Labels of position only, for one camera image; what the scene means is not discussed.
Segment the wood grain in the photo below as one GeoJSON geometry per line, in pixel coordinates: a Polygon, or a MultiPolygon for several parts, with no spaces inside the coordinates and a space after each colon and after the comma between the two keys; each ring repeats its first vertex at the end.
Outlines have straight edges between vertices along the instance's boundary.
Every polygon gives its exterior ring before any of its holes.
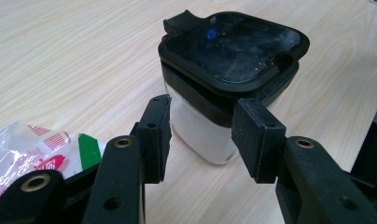
{"type": "MultiPolygon", "coordinates": [[[[377,6],[369,1],[0,1],[0,129],[20,120],[107,141],[165,92],[162,20],[240,11],[311,40],[270,106],[287,134],[319,141],[350,170],[377,109],[377,6]]],[[[241,158],[204,161],[174,136],[165,181],[147,186],[148,223],[283,223],[274,186],[241,158]]]]}

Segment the white plastic container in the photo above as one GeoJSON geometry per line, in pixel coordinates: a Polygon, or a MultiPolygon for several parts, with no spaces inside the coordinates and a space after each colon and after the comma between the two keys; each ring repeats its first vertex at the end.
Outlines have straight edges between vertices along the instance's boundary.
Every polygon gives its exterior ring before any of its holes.
{"type": "Polygon", "coordinates": [[[192,149],[213,164],[226,164],[238,155],[231,140],[231,128],[221,127],[189,104],[179,93],[165,83],[172,97],[171,125],[192,149]]]}

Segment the black lid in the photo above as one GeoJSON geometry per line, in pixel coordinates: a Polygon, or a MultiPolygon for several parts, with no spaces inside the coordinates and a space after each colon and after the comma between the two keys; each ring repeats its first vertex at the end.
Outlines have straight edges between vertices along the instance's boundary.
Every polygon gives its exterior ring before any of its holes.
{"type": "Polygon", "coordinates": [[[301,32],[237,12],[200,19],[185,11],[164,27],[161,60],[224,96],[261,91],[309,48],[301,32]]]}
{"type": "MultiPolygon", "coordinates": [[[[187,102],[215,124],[227,128],[231,127],[237,97],[215,94],[186,76],[182,76],[180,72],[166,63],[161,63],[161,68],[165,82],[187,102]]],[[[298,70],[299,63],[293,63],[261,91],[246,97],[268,106],[287,88],[298,70]]]]}

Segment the screw hole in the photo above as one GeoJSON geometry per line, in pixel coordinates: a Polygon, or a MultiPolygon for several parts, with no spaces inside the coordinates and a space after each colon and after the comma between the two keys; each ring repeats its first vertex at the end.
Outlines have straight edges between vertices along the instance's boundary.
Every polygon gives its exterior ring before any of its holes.
{"type": "Polygon", "coordinates": [[[33,188],[33,187],[36,187],[38,185],[43,184],[43,182],[44,182],[43,178],[36,178],[36,179],[32,180],[31,182],[29,182],[28,186],[33,188]]]}
{"type": "Polygon", "coordinates": [[[109,198],[105,201],[104,208],[106,210],[112,211],[112,210],[119,208],[120,205],[121,205],[121,198],[112,197],[112,198],[109,198]]]}
{"type": "Polygon", "coordinates": [[[342,206],[348,210],[355,211],[358,208],[357,204],[352,202],[352,200],[348,199],[346,196],[341,197],[341,202],[342,206]]]}
{"type": "Polygon", "coordinates": [[[131,144],[133,143],[133,141],[131,139],[128,139],[128,138],[123,138],[123,139],[119,139],[115,142],[115,146],[116,147],[128,147],[130,146],[131,144]]]}
{"type": "Polygon", "coordinates": [[[305,140],[305,139],[297,139],[296,140],[296,144],[299,147],[306,147],[306,148],[313,148],[314,147],[314,143],[313,142],[305,140]]]}

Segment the plastic container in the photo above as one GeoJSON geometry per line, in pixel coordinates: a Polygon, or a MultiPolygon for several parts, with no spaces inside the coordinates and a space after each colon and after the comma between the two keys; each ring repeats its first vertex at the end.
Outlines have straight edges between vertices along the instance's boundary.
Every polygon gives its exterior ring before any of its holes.
{"type": "Polygon", "coordinates": [[[236,100],[270,104],[297,73],[309,40],[237,12],[200,19],[185,11],[164,28],[159,54],[175,133],[206,160],[225,164],[239,154],[230,139],[236,100]]]}

